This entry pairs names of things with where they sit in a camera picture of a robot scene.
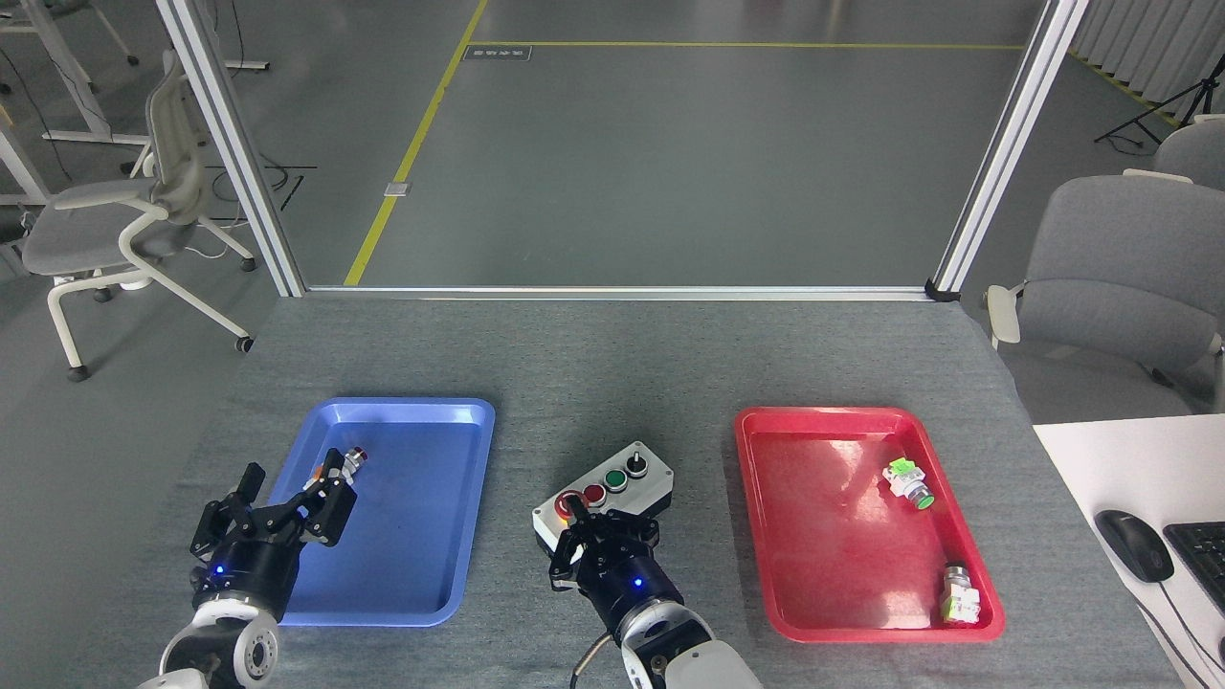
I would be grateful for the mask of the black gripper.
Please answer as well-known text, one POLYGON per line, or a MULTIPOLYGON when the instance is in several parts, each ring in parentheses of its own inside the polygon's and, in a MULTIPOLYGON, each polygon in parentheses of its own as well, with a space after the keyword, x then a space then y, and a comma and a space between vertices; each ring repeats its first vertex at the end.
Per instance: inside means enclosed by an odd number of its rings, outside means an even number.
POLYGON ((652 601, 685 602, 655 559, 660 536, 655 519, 620 510, 592 514, 577 494, 564 497, 564 505, 572 521, 561 532, 548 566, 552 591, 581 591, 612 635, 652 601), (579 546, 586 554, 575 566, 579 546))
POLYGON ((277 622, 284 618, 305 544, 336 546, 356 504, 354 483, 359 449, 345 454, 332 447, 289 501, 258 511, 258 526, 268 541, 256 535, 251 504, 258 497, 266 471, 247 463, 239 483, 219 500, 206 501, 189 554, 202 561, 189 576, 191 604, 236 600, 266 611, 277 622), (236 527, 236 538, 232 535, 236 527))

